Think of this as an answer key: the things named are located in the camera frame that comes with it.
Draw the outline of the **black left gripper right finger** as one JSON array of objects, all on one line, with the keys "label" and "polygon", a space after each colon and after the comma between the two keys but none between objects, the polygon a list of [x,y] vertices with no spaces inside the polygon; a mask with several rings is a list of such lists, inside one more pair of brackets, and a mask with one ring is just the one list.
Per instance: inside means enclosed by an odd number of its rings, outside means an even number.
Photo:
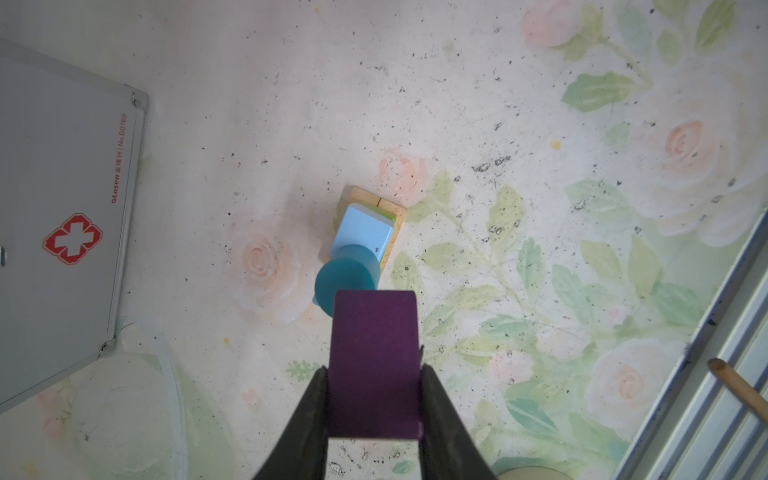
[{"label": "black left gripper right finger", "polygon": [[419,440],[421,478],[424,480],[496,480],[474,445],[435,370],[421,369]]}]

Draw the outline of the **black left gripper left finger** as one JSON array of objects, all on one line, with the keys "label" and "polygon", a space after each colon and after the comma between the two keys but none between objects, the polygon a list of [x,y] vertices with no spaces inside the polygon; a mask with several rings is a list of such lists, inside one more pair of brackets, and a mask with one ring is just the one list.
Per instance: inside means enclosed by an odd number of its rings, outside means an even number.
[{"label": "black left gripper left finger", "polygon": [[320,367],[314,373],[286,428],[254,480],[325,478],[328,450],[327,373],[326,367]]}]

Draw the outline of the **purple wood block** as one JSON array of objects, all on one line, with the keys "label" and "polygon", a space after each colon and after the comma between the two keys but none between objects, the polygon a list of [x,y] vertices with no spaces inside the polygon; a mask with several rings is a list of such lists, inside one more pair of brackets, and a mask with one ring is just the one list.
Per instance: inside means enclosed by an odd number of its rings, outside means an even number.
[{"label": "purple wood block", "polygon": [[330,437],[418,440],[420,376],[416,294],[339,291],[328,366]]}]

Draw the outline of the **teal cylinder block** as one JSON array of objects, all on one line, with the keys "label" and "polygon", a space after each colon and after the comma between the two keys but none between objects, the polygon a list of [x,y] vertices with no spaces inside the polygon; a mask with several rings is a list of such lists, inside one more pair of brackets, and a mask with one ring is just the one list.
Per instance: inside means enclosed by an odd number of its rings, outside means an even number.
[{"label": "teal cylinder block", "polygon": [[319,270],[314,286],[314,301],[330,317],[334,315],[339,291],[376,290],[381,276],[380,261],[361,245],[341,247]]}]

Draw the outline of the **natural wood plank block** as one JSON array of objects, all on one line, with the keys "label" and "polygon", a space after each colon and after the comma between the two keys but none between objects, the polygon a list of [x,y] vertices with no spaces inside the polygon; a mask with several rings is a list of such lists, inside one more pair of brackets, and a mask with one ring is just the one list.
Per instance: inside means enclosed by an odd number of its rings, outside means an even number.
[{"label": "natural wood plank block", "polygon": [[385,217],[392,223],[392,234],[386,244],[386,248],[375,251],[377,258],[380,260],[381,270],[384,270],[394,250],[398,235],[405,223],[408,209],[359,186],[347,185],[344,187],[335,209],[333,236],[329,243],[324,247],[325,253],[323,256],[325,257],[325,261],[329,261],[337,250],[334,244],[336,243],[336,238],[341,229],[341,223],[348,206],[356,203],[363,204],[380,217]]}]

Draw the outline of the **wooden stick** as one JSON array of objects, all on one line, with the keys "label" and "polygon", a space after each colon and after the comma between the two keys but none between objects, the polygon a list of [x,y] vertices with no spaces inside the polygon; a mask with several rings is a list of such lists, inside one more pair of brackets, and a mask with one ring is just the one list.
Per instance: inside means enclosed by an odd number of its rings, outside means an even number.
[{"label": "wooden stick", "polygon": [[767,400],[726,361],[712,358],[707,362],[710,372],[723,383],[763,424],[768,423]]}]

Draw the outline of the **silver first aid case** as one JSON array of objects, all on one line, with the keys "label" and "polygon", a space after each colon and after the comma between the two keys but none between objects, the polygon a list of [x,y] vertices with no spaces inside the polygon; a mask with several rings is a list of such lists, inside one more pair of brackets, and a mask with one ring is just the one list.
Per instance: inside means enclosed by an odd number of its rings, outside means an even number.
[{"label": "silver first aid case", "polygon": [[1,407],[107,355],[148,96],[1,44]]}]

